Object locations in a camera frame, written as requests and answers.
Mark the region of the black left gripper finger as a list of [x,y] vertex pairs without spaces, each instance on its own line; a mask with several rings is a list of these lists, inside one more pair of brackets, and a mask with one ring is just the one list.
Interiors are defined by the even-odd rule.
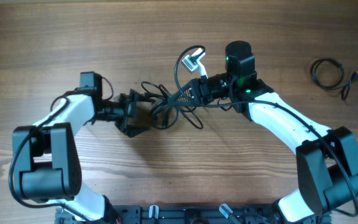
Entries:
[[121,128],[121,132],[128,136],[129,138],[133,138],[143,132],[148,131],[150,128],[146,126],[137,126],[132,124],[126,124]]
[[129,92],[129,98],[133,102],[155,103],[155,100],[151,98],[149,93],[139,93],[133,89],[131,89]]

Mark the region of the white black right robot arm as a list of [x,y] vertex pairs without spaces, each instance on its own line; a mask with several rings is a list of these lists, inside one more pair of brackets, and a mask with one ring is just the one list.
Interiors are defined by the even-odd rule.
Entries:
[[225,49],[225,69],[209,76],[202,64],[205,48],[184,50],[177,65],[200,77],[168,99],[172,106],[209,107],[228,99],[223,109],[233,108],[278,137],[296,157],[298,188],[274,203],[272,223],[321,223],[331,211],[341,212],[347,202],[358,215],[358,145],[353,133],[314,122],[286,104],[258,78],[249,43],[237,40]]

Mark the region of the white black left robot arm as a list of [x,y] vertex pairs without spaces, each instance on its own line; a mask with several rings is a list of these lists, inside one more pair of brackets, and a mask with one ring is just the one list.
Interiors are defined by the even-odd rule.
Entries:
[[147,94],[131,90],[117,101],[103,98],[100,74],[82,72],[80,85],[57,97],[58,106],[32,126],[19,126],[12,133],[12,162],[8,186],[14,200],[28,208],[60,207],[78,223],[122,223],[109,199],[82,182],[75,135],[95,121],[113,121],[133,138],[147,131],[128,123],[138,102],[150,102]]

